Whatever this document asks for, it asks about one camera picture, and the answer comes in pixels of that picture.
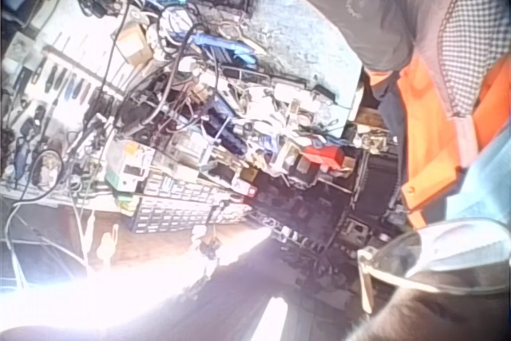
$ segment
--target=orange vest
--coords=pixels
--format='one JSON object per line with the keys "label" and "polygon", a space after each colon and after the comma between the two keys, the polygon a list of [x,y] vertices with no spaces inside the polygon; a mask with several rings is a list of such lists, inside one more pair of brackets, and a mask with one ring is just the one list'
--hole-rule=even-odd
{"label": "orange vest", "polygon": [[[456,127],[442,108],[424,61],[415,54],[401,71],[398,88],[406,109],[408,182],[402,192],[415,228],[426,225],[420,208],[447,190],[461,168]],[[486,74],[473,112],[479,152],[509,119],[511,60],[498,61]]]}

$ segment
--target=gray sleeve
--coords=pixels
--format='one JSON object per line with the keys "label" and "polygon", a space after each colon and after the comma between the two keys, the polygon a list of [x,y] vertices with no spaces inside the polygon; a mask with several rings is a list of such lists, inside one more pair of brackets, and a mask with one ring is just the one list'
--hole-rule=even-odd
{"label": "gray sleeve", "polygon": [[411,40],[395,0],[307,0],[343,33],[373,71],[399,71],[411,59]]}

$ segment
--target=bright light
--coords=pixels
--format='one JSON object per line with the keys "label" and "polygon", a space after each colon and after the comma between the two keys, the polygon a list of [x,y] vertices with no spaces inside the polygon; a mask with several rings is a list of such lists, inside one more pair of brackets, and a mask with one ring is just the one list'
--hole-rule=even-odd
{"label": "bright light", "polygon": [[[229,265],[270,235],[267,228],[247,231],[223,245],[220,264]],[[102,329],[126,323],[204,276],[207,259],[199,252],[140,267],[98,272],[67,284],[2,295],[0,332],[12,327],[50,326]]]}
{"label": "bright light", "polygon": [[286,317],[286,301],[272,298],[257,325],[251,341],[280,341]]}

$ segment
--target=checkered scarf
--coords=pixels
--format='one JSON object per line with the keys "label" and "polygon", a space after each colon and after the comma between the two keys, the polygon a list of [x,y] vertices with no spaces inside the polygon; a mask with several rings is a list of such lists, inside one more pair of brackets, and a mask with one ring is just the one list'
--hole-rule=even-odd
{"label": "checkered scarf", "polygon": [[439,37],[442,75],[457,117],[473,112],[482,81],[511,46],[506,0],[456,0]]}

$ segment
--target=person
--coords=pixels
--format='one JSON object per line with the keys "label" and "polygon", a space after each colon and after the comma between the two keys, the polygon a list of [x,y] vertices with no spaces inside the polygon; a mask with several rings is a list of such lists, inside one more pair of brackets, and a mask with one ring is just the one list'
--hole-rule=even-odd
{"label": "person", "polygon": [[509,120],[509,3],[306,1],[339,28],[370,76],[398,139],[410,223],[444,220],[446,198]]}
{"label": "person", "polygon": [[[487,217],[511,228],[509,2],[307,1],[339,28],[370,77],[398,138],[410,223]],[[500,341],[511,338],[509,310],[509,293],[399,288],[348,339]]]}

